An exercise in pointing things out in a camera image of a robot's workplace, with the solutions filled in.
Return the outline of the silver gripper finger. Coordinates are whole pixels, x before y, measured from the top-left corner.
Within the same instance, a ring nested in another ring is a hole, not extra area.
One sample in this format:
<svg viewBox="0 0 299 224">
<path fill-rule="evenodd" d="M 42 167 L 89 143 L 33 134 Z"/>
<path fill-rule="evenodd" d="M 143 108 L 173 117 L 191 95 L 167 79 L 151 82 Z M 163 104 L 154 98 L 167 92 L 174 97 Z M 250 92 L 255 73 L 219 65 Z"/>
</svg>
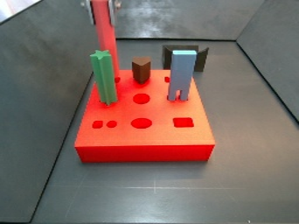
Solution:
<svg viewBox="0 0 299 224">
<path fill-rule="evenodd" d="M 87 10 L 90 22 L 94 25 L 95 18 L 94 18 L 94 10 L 93 10 L 91 0 L 81 0 L 81 6 Z"/>
<path fill-rule="evenodd" d="M 122 8 L 122 1 L 121 0 L 109 0 L 109 13 L 110 13 L 110 22 L 111 25 L 117 25 L 118 21 L 118 11 Z"/>
</svg>

